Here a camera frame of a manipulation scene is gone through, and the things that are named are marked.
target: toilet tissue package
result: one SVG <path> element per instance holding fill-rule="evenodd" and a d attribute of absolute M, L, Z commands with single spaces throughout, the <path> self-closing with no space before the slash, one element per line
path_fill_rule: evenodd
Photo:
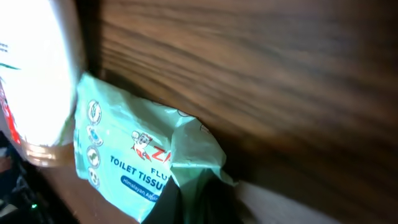
<path fill-rule="evenodd" d="M 76 172 L 126 214 L 142 222 L 170 178 L 180 187 L 185 223 L 211 178 L 230 184 L 226 156 L 195 117 L 84 74 L 78 84 Z"/>

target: cartoon mascot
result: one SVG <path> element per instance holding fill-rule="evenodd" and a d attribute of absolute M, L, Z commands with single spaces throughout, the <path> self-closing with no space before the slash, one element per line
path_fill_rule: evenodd
<path fill-rule="evenodd" d="M 152 138 L 146 133 L 139 134 L 137 131 L 132 132 L 132 138 L 134 140 L 134 145 L 131 149 L 133 149 L 142 160 L 147 159 L 151 161 L 144 149 L 152 141 Z"/>

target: plastic bottle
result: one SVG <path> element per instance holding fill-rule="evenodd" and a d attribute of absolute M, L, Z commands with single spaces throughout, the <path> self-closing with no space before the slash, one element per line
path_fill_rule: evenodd
<path fill-rule="evenodd" d="M 74 1 L 0 7 L 0 102 L 11 137 L 34 165 L 73 162 L 75 87 L 85 64 Z"/>

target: red label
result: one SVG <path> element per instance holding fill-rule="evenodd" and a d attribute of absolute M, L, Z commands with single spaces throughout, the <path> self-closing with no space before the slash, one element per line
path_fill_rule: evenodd
<path fill-rule="evenodd" d="M 12 113 L 10 111 L 10 107 L 8 107 L 7 98 L 6 95 L 4 94 L 4 90 L 2 89 L 1 85 L 0 85 L 0 103 L 2 111 L 4 112 L 4 117 L 6 118 L 8 128 L 10 129 L 11 139 L 14 140 L 16 143 L 21 144 L 21 140 L 19 139 L 19 134 L 17 132 L 17 129 L 15 128 L 16 125 L 14 122 L 14 117 L 12 116 Z"/>

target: wood grain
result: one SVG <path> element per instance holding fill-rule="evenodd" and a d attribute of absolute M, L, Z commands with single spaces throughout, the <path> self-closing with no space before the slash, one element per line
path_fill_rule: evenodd
<path fill-rule="evenodd" d="M 232 175 L 342 222 L 398 222 L 395 1 L 95 2 L 78 3 L 91 67 L 201 119 Z"/>

